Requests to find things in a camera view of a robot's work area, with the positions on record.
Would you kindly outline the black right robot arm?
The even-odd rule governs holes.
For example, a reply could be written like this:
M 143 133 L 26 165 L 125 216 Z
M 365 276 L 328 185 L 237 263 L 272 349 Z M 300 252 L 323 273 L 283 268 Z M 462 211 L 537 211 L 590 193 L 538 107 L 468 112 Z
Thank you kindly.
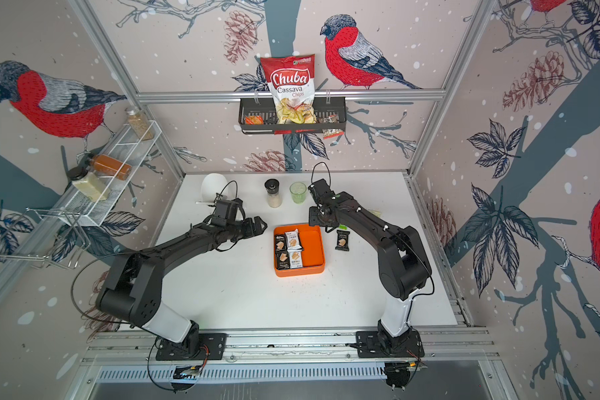
M 420 333 L 411 324 L 413 304 L 417 298 L 433 295 L 435 290 L 425 290 L 433 282 L 433 269 L 418 230 L 382 220 L 349 193 L 335 193 L 324 179 L 312 182 L 308 189 L 315 202 L 309 209 L 311 226 L 324 227 L 330 233 L 343 225 L 378 255 L 378 276 L 388 299 L 376 330 L 356 333 L 353 347 L 358 356 L 422 358 Z

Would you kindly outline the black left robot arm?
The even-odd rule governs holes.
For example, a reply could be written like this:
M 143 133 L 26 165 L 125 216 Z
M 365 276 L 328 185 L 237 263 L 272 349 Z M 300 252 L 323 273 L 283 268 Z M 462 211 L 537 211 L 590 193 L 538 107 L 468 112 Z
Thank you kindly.
M 119 254 L 96 300 L 98 311 L 172 343 L 184 343 L 194 321 L 163 302 L 163 280 L 196 256 L 264 234 L 260 217 L 229 220 L 208 216 L 184 234 L 152 248 Z

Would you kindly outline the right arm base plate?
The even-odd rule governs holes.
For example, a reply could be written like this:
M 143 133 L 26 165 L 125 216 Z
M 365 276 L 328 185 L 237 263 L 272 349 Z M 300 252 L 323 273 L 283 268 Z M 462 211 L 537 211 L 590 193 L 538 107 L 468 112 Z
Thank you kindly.
M 398 337 L 391 337 L 380 325 L 376 331 L 356 331 L 355 343 L 360 358 L 423 358 L 425 351 L 418 330 L 410 328 Z

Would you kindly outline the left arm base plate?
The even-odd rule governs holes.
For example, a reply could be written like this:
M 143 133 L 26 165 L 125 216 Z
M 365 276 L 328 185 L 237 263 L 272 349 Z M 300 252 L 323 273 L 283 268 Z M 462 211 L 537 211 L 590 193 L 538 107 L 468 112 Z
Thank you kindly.
M 217 361 L 223 358 L 228 335 L 226 333 L 196 332 L 182 343 L 161 338 L 158 342 L 158 361 Z

